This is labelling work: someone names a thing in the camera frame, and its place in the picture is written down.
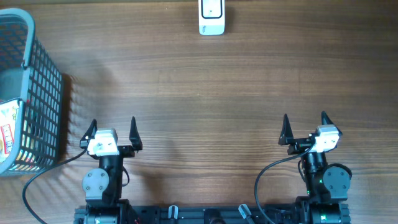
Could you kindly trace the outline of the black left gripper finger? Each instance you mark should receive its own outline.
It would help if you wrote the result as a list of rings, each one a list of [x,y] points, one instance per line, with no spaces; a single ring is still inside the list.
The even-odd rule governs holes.
[[[89,128],[86,130],[83,137],[80,139],[80,147],[82,149],[86,149],[92,139],[95,138],[95,134],[97,132],[97,120],[93,119]]]
[[[133,116],[131,118],[131,125],[129,131],[129,140],[131,142],[131,146],[135,151],[141,151],[143,148],[141,137],[137,130],[136,118]]]

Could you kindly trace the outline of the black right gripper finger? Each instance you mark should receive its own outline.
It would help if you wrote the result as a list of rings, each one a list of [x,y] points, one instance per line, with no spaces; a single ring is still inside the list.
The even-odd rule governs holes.
[[[289,144],[293,144],[293,143],[294,143],[294,135],[292,132],[289,118],[288,118],[287,114],[285,114],[283,117],[282,129],[280,132],[278,144],[283,146],[283,145],[289,145]]]
[[[321,112],[321,122],[322,122],[322,125],[334,125],[335,128],[336,128],[337,131],[338,131],[338,135],[339,135],[339,136],[342,136],[342,135],[343,135],[342,131],[341,131],[341,130],[334,124],[334,122],[329,118],[329,116],[327,115],[326,111],[322,111],[322,112]]]

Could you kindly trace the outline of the cream snack bag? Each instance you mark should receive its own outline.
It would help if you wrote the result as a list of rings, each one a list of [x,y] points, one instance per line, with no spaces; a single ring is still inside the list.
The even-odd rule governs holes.
[[[19,111],[18,100],[1,103],[1,163],[11,154]]]

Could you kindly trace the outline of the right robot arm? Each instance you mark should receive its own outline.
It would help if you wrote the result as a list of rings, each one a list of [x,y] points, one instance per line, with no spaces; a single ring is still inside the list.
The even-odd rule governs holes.
[[[343,133],[321,113],[321,125],[306,138],[295,138],[287,115],[284,115],[279,144],[287,145],[287,154],[298,155],[299,173],[307,188],[307,195],[294,203],[278,205],[272,216],[277,223],[351,223],[348,190],[352,171],[339,163],[329,164],[326,153],[336,149]]]

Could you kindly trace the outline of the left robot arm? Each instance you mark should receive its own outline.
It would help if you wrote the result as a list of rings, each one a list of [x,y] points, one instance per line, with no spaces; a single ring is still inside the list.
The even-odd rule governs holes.
[[[75,210],[74,223],[140,223],[128,199],[122,199],[123,165],[125,158],[135,156],[143,148],[135,117],[131,118],[130,144],[118,145],[116,130],[98,129],[94,119],[80,140],[80,147],[99,162],[99,166],[88,171],[83,180],[86,205]]]

